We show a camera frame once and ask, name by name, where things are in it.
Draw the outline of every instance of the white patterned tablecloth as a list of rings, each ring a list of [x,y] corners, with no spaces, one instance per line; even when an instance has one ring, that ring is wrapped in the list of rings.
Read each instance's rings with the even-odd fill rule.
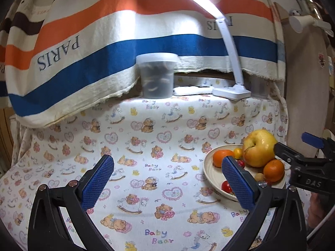
[[[213,191],[202,161],[212,148],[242,143],[255,129],[265,128],[285,142],[284,110],[273,99],[133,98],[109,100],[47,129],[18,126],[14,158],[19,161],[0,179],[0,217],[26,250],[36,188],[79,180],[110,154],[114,173],[88,214],[115,250],[221,250],[247,211]],[[308,196],[300,195],[307,211]],[[254,245],[261,243],[272,216],[270,210]]]

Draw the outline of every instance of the container lid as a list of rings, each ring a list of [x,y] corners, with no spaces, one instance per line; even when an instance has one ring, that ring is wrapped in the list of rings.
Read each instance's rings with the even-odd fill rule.
[[[177,54],[172,53],[149,53],[138,55],[136,57],[136,64],[141,64],[145,62],[156,62],[156,61],[170,61],[179,62]]]

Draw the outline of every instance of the yellow apple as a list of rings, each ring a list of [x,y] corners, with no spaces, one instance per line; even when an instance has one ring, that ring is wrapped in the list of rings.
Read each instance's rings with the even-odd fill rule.
[[[252,167],[263,167],[275,158],[273,151],[276,138],[267,130],[252,131],[243,143],[243,158]]]

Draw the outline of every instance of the plate of fruit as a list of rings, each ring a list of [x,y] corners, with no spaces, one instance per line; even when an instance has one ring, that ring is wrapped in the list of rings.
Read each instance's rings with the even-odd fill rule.
[[[283,162],[275,158],[273,147],[276,143],[270,132],[260,129],[251,132],[245,138],[244,145],[219,146],[204,159],[205,176],[220,194],[237,201],[221,170],[222,159],[232,156],[256,181],[265,181],[273,188],[282,189],[285,186],[285,168]]]

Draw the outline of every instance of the white cable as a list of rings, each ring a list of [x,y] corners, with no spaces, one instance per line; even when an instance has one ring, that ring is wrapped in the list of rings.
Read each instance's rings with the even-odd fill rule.
[[[328,214],[326,215],[326,217],[323,218],[323,220],[321,221],[321,223],[319,223],[316,228],[313,229],[313,231],[311,233],[308,234],[307,236],[307,240],[309,240],[318,230],[320,227],[323,226],[323,224],[329,219],[329,217],[334,213],[335,211],[335,205],[332,207],[332,209],[328,212]]]

